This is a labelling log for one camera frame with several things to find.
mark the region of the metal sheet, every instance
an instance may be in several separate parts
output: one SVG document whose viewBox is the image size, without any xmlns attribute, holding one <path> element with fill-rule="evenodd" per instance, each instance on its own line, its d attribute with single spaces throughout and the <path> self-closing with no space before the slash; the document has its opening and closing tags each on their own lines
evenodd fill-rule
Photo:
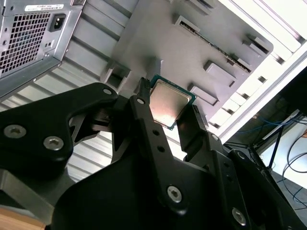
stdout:
<svg viewBox="0 0 307 230">
<path fill-rule="evenodd" d="M 112 19 L 114 22 L 118 23 L 122 27 L 126 27 L 129 18 L 122 14 L 121 12 L 117 11 L 115 8 L 113 8 L 111 5 L 107 4 L 105 1 L 96 1 L 96 0 L 88 0 L 87 6 L 92 6 L 95 9 L 97 9 L 98 12 L 108 16 L 110 19 Z"/>
<path fill-rule="evenodd" d="M 177 15 L 182 15 L 198 27 L 198 34 L 209 42 L 176 25 Z M 163 60 L 161 76 L 183 89 L 191 83 L 197 84 L 218 98 L 220 104 L 209 107 L 209 112 L 204 111 L 209 120 L 250 75 L 236 68 L 237 64 L 230 65 L 224 53 L 238 56 L 238 60 L 244 61 L 242 63 L 248 63 L 252 72 L 268 56 L 259 56 L 242 44 L 248 39 L 248 34 L 261 38 L 272 51 L 272 45 L 262 35 L 219 2 L 210 15 L 204 16 L 183 0 L 173 1 L 172 4 L 165 0 L 140 0 L 112 58 L 132 71 L 124 89 L 131 87 L 131 81 L 136 82 L 146 75 L 150 58 Z M 219 79 L 220 76 L 212 77 L 204 71 L 203 66 L 208 61 L 233 76 L 234 82 L 230 87 L 221 83 L 224 79 Z"/>
<path fill-rule="evenodd" d="M 120 37 L 121 33 L 124 31 L 124 27 L 115 22 L 113 19 L 111 19 L 109 16 L 105 15 L 104 13 L 101 13 L 97 8 L 91 5 L 86 5 L 83 10 L 83 18 L 85 17 L 87 19 L 94 20 L 95 25 L 103 26 L 106 30 L 109 31 L 109 33 L 114 33 Z"/>
<path fill-rule="evenodd" d="M 111 56 L 117 43 L 114 38 L 82 18 L 78 22 L 78 27 L 76 28 L 74 36 L 107 57 Z"/>
<path fill-rule="evenodd" d="M 85 69 L 88 69 L 93 74 L 99 76 L 107 65 L 107 62 L 96 54 L 90 52 L 82 45 L 71 41 L 69 50 L 66 53 L 66 58 L 78 63 Z"/>
</svg>

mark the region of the power supply fan grille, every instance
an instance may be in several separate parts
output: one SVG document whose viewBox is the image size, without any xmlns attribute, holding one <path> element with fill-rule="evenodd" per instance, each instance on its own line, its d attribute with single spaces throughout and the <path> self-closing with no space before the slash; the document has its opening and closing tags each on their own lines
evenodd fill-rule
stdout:
<svg viewBox="0 0 307 230">
<path fill-rule="evenodd" d="M 2 52 L 0 71 L 6 73 L 33 60 L 39 51 L 50 13 L 19 14 L 14 18 L 8 50 Z"/>
</svg>

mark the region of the screw hole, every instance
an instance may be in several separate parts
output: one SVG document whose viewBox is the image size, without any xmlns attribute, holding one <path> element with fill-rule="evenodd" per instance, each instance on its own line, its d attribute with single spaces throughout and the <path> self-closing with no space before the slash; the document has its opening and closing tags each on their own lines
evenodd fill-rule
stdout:
<svg viewBox="0 0 307 230">
<path fill-rule="evenodd" d="M 231 176 L 227 175 L 226 176 L 229 182 L 233 182 L 233 179 L 231 178 Z"/>
<path fill-rule="evenodd" d="M 156 136 L 160 135 L 160 133 L 157 130 L 153 130 L 153 134 L 155 134 Z"/>
<path fill-rule="evenodd" d="M 162 146 L 158 146 L 158 150 L 159 150 L 160 152 L 165 152 L 165 149 L 164 149 Z"/>
</svg>

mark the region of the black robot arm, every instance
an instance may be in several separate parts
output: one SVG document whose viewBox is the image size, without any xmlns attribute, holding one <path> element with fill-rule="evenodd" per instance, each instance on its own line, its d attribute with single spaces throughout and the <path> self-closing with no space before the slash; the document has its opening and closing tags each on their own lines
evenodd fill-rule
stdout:
<svg viewBox="0 0 307 230">
<path fill-rule="evenodd" d="M 127 99 L 94 83 L 0 113 L 0 189 L 51 230 L 307 229 L 246 155 L 223 151 L 194 105 L 177 120 L 187 156 L 174 159 L 149 81 L 138 90 Z M 112 132 L 112 163 L 72 185 L 73 147 L 99 131 Z"/>
</svg>

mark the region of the wooden surface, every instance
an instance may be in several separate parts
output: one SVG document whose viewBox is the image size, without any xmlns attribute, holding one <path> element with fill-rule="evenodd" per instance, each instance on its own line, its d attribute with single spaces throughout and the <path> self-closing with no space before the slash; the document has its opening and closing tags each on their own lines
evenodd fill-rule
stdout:
<svg viewBox="0 0 307 230">
<path fill-rule="evenodd" d="M 0 230 L 44 230 L 45 225 L 36 219 L 0 208 Z"/>
</svg>

